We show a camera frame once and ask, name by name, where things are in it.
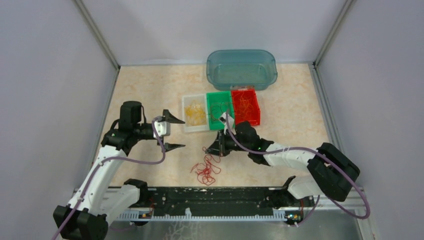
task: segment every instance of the red tangled string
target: red tangled string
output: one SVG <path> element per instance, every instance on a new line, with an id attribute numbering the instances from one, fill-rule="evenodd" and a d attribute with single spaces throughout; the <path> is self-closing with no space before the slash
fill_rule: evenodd
<path id="1" fill-rule="evenodd" d="M 219 160 L 216 160 L 211 154 L 206 154 L 203 158 L 203 161 L 204 162 L 199 162 L 194 165 L 191 168 L 190 173 L 195 170 L 194 173 L 197 174 L 197 180 L 199 181 L 199 183 L 204 184 L 206 186 L 210 186 L 216 181 L 215 178 L 211 176 L 211 173 L 220 174 L 221 172 L 221 168 L 214 165 L 211 161 L 214 161 L 215 163 L 220 163 L 221 157 L 219 157 Z"/>

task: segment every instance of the table surface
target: table surface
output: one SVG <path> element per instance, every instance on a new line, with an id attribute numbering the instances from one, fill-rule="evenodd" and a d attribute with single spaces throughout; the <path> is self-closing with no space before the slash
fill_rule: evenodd
<path id="1" fill-rule="evenodd" d="M 307 64 L 277 64 L 278 79 L 269 88 L 257 91 L 261 111 L 260 126 L 255 129 L 261 138 L 285 146 L 317 148 L 328 142 L 314 84 Z M 143 104 L 147 121 L 162 114 L 163 109 L 182 119 L 182 96 L 217 92 L 206 78 L 206 65 L 123 66 L 116 82 L 103 127 L 103 135 L 119 118 L 125 101 Z M 149 186 L 204 186 L 197 180 L 192 167 L 204 161 L 202 147 L 216 138 L 216 131 L 184 133 L 182 124 L 172 124 L 171 136 L 165 142 L 185 144 L 170 151 L 158 165 L 123 162 L 111 186 L 122 186 L 129 178 L 147 182 Z M 129 158 L 158 161 L 162 157 L 156 141 L 140 141 Z M 254 163 L 245 152 L 232 152 L 217 166 L 220 174 L 212 174 L 216 182 L 211 187 L 281 186 L 288 177 L 304 176 L 307 172 Z"/>

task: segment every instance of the translucent blue container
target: translucent blue container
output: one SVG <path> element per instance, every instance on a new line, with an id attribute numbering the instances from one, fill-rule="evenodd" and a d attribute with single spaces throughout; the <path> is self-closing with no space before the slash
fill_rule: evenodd
<path id="1" fill-rule="evenodd" d="M 276 60 L 265 50 L 218 50 L 207 58 L 206 76 L 220 91 L 265 90 L 277 80 Z"/>

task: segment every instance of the white robotic arm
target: white robotic arm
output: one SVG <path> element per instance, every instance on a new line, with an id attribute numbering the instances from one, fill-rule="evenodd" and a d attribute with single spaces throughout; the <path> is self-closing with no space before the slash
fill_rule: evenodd
<path id="1" fill-rule="evenodd" d="M 343 202 L 352 188 L 339 171 L 326 164 L 322 157 L 316 154 L 325 155 L 352 181 L 356 181 L 360 174 L 358 167 L 330 143 L 324 142 L 316 149 L 288 147 L 260 138 L 247 121 L 237 124 L 235 134 L 232 131 L 233 134 L 230 134 L 228 126 L 232 126 L 234 119 L 227 113 L 223 113 L 219 120 L 226 128 L 218 131 L 215 141 L 206 149 L 206 153 L 226 156 L 231 151 L 244 151 L 249 152 L 248 157 L 257 164 L 285 166 L 310 173 L 306 176 L 291 177 L 284 184 L 296 199 L 325 194 L 333 200 Z"/>
<path id="2" fill-rule="evenodd" d="M 171 123 L 183 124 L 168 110 L 156 117 L 152 123 L 146 122 L 143 106 L 137 101 L 124 102 L 120 116 L 104 135 L 93 166 L 75 195 L 66 206 L 57 206 L 53 218 L 64 239 L 91 240 L 104 239 L 110 224 L 129 206 L 145 201 L 142 191 L 147 184 L 129 179 L 118 192 L 104 200 L 116 171 L 124 161 L 142 164 L 159 164 L 165 159 L 165 152 L 184 147 L 182 144 L 163 143 L 164 137 L 171 134 Z M 140 140 L 155 140 L 161 146 L 163 157 L 157 162 L 146 162 L 126 158 L 131 148 Z"/>
<path id="3" fill-rule="evenodd" d="M 288 147 L 278 143 L 273 143 L 265 150 L 265 152 L 286 148 Z M 303 150 L 288 150 L 279 153 L 265 154 L 263 157 L 270 166 L 284 166 L 309 173 L 308 161 L 313 159 L 315 154 Z M 288 185 L 287 190 L 296 199 L 323 194 L 323 191 L 320 189 L 312 175 L 295 177 Z"/>

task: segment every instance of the gray wall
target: gray wall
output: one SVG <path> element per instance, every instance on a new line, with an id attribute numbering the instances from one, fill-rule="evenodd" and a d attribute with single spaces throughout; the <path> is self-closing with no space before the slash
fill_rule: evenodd
<path id="1" fill-rule="evenodd" d="M 88 172 L 115 70 L 70 0 L 0 1 L 0 239 L 50 239 Z"/>
<path id="2" fill-rule="evenodd" d="M 345 0 L 86 0 L 121 65 L 205 63 L 221 49 L 315 60 Z"/>
<path id="3" fill-rule="evenodd" d="M 319 66 L 381 239 L 422 239 L 424 1 L 358 1 Z"/>

